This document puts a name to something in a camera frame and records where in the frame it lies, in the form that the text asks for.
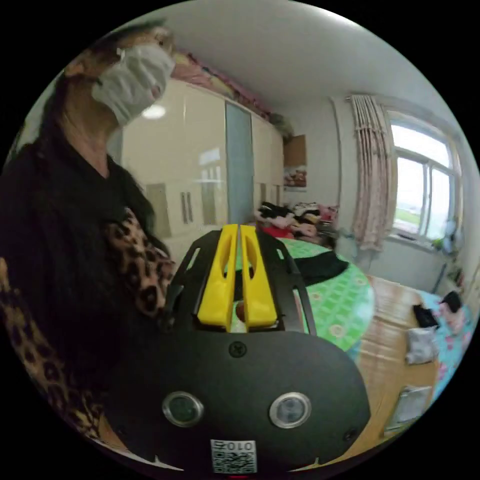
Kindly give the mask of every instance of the yellow bracket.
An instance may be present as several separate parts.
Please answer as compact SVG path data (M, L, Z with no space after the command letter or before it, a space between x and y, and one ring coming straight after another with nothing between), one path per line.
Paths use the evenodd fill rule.
M277 321L277 311L255 227L241 225L240 238L246 329L272 327ZM252 278L249 263L253 269Z
M213 264L210 269L198 320L203 325L230 331L234 307L235 265L237 260L238 225L225 225L221 229Z

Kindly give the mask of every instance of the cabinet handle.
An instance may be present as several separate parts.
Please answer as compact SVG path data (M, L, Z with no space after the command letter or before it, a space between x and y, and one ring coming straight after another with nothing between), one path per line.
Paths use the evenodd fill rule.
M190 219L190 222L193 223L194 215L192 212L192 199L189 191L186 193L186 202L188 204L188 218Z
M183 218L183 223L186 225L189 221L187 219L187 207L185 205L185 193L181 193L181 216Z

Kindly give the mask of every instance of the pink curtain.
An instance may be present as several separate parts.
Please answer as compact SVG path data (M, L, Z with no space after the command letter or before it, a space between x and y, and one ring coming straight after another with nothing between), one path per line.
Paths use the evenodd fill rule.
M397 165L384 113L369 95L352 95L358 155L358 193L353 234L360 250L381 252L392 231L397 200Z

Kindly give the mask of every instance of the ceiling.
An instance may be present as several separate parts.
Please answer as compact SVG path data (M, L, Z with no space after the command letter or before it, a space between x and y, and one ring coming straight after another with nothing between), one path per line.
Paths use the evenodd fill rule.
M166 17L179 48L237 80L274 110L347 92L375 93L408 100L457 125L447 104L405 57L360 25L315 6L192 0L129 24L155 17ZM29 118L39 116L51 89Z

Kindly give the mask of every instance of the sticker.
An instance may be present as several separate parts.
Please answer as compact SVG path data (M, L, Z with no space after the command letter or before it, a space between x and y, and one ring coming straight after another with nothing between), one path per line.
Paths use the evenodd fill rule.
M210 445L214 473L257 473L257 446L254 440L210 440Z

